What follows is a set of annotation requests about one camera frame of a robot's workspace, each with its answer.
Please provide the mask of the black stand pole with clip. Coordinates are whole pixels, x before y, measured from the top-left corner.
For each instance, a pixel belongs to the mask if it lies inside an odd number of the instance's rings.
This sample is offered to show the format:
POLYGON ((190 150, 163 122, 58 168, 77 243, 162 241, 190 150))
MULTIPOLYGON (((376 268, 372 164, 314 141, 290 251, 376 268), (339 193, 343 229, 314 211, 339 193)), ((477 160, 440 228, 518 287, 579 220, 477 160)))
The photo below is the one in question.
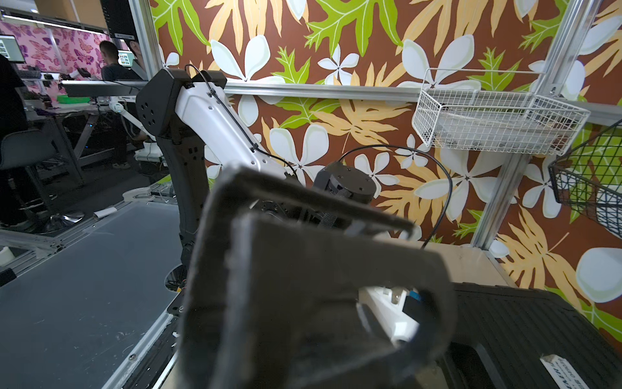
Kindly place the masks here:
POLYGON ((415 387, 450 345, 455 289, 439 254, 364 235, 409 220, 265 173, 226 168, 191 259, 180 388, 415 387), (358 299, 414 289, 419 328, 396 346, 358 299))

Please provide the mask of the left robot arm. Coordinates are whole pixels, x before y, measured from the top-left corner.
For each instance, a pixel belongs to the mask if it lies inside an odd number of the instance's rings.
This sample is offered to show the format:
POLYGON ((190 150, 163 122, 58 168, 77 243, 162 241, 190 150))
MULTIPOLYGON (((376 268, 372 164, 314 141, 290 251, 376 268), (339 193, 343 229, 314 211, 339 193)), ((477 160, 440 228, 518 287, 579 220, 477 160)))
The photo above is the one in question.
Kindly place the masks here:
MULTIPOLYGON (((165 281, 166 288, 173 292, 186 287, 199 219, 210 193, 206 151, 221 165, 220 173, 225 167, 240 165, 301 184, 294 166, 268 152, 241 122, 225 96, 226 84, 221 71, 199 71, 191 77, 183 70, 163 68, 136 97, 139 120, 164 154, 178 199, 181 265, 165 281)), ((343 163, 321 167, 313 180, 314 189, 358 204, 368 205, 374 197, 371 178, 343 163)), ((250 207, 279 221, 298 219, 340 230, 351 223, 336 215, 273 199, 254 200, 250 207)))

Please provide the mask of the person in background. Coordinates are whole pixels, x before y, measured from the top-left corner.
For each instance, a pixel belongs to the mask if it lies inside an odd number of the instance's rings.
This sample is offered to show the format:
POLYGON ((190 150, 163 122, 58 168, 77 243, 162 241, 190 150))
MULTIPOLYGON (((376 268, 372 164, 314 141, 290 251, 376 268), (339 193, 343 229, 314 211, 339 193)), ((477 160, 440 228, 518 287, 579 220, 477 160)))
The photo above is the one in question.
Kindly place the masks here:
POLYGON ((140 80, 131 69, 119 63, 118 48, 111 41, 102 41, 99 45, 105 66, 101 69, 103 81, 140 80))

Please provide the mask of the black plastic tool case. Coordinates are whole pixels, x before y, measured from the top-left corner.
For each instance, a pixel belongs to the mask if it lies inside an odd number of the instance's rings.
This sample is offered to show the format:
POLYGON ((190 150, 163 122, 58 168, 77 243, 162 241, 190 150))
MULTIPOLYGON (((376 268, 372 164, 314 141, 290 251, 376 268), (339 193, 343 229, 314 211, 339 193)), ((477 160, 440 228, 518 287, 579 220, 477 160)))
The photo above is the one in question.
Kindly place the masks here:
POLYGON ((456 284, 458 324, 439 361, 450 388, 619 388, 621 356, 555 293, 456 284))

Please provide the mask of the grey office chair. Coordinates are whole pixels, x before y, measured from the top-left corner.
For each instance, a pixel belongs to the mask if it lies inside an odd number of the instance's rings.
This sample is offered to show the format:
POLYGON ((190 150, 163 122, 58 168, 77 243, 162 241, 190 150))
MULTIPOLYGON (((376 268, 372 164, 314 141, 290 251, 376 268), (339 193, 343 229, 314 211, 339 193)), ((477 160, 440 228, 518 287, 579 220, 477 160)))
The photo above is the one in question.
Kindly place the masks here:
POLYGON ((1 142, 1 170, 8 172, 22 168, 27 173, 38 197, 25 201, 17 191, 14 178, 10 178, 12 194, 19 210, 27 220, 19 225, 3 225, 5 230, 17 233, 53 234, 77 225, 85 218, 82 212, 60 212, 53 197, 44 188, 37 173, 37 165, 58 154, 52 141, 39 130, 19 131, 5 136, 1 142))

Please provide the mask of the background computer monitor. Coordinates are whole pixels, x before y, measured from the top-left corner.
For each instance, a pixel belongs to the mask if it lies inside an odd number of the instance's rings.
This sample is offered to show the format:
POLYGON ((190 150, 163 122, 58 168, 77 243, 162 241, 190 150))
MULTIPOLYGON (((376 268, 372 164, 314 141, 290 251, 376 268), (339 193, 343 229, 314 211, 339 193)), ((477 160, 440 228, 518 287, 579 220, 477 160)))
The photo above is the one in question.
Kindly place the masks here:
POLYGON ((24 54, 13 35, 0 35, 0 53, 10 63, 25 63, 24 54))

